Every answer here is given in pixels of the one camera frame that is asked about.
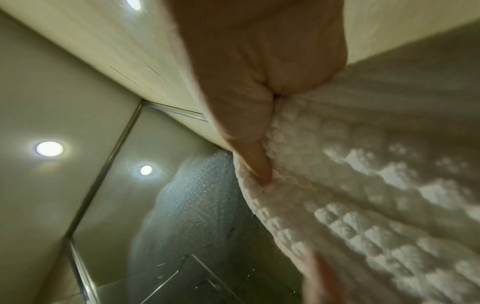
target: bubble textured fabric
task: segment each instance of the bubble textured fabric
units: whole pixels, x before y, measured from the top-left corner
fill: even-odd
[[[235,158],[247,204],[284,253],[300,271],[306,248],[322,253],[351,303],[480,303],[480,112],[467,103],[480,94],[467,77],[453,87],[467,57],[437,70],[440,47],[460,37],[457,51],[471,50],[461,42],[479,28],[279,99],[264,141],[271,185]]]

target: round light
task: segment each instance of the round light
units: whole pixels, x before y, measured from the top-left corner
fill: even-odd
[[[56,141],[44,141],[36,146],[36,152],[46,157],[59,156],[63,151],[63,146]]]
[[[140,169],[140,174],[141,175],[149,175],[153,171],[151,166],[143,166]]]
[[[139,11],[142,6],[140,4],[140,0],[126,0],[128,4],[130,4],[131,8],[134,9],[135,11]]]

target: finger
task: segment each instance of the finger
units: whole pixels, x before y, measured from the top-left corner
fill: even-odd
[[[267,186],[271,183],[272,165],[261,142],[231,143],[231,145],[261,186]]]
[[[304,304],[344,303],[340,282],[320,254],[307,255],[305,266]]]

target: metal edge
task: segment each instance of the metal edge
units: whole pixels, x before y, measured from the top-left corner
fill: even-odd
[[[93,184],[90,186],[90,189],[88,190],[85,198],[81,202],[80,208],[77,210],[75,217],[70,223],[70,226],[68,227],[65,236],[66,238],[72,237],[73,234],[75,233],[75,230],[80,224],[80,221],[82,220],[83,216],[85,215],[87,209],[89,208],[90,204],[92,203],[93,199],[95,198],[95,195],[97,194],[98,190],[100,189],[100,186],[102,185],[103,181],[105,180],[105,177],[107,176],[113,162],[115,161],[115,158],[120,152],[120,149],[124,145],[125,141],[127,140],[127,137],[129,136],[130,132],[135,126],[135,123],[137,122],[140,113],[142,112],[142,109],[145,105],[145,102],[140,101],[137,108],[135,109],[134,113],[130,117],[130,120],[128,121],[127,125],[125,126],[122,134],[118,138],[118,141],[116,142],[113,150],[110,153],[110,156],[106,160],[105,164],[100,170],[100,173],[97,175],[95,181]]]
[[[193,112],[193,111],[189,111],[189,110],[175,108],[175,107],[171,107],[171,106],[167,106],[167,105],[163,105],[163,104],[158,104],[158,103],[151,102],[151,101],[148,101],[148,100],[145,100],[145,99],[143,100],[143,102],[145,104],[151,106],[151,107],[160,109],[160,110],[165,111],[165,112],[179,114],[179,115],[182,115],[182,116],[198,119],[198,120],[205,121],[205,122],[208,121],[205,118],[205,115],[202,114],[202,113],[197,113],[197,112]]]
[[[72,238],[68,237],[64,239],[65,249],[68,252],[70,258],[71,267],[75,275],[77,284],[80,288],[83,300],[87,304],[101,304],[100,298],[95,289],[95,285],[90,278],[90,275],[85,268],[85,264],[82,261],[79,253],[75,249]]]

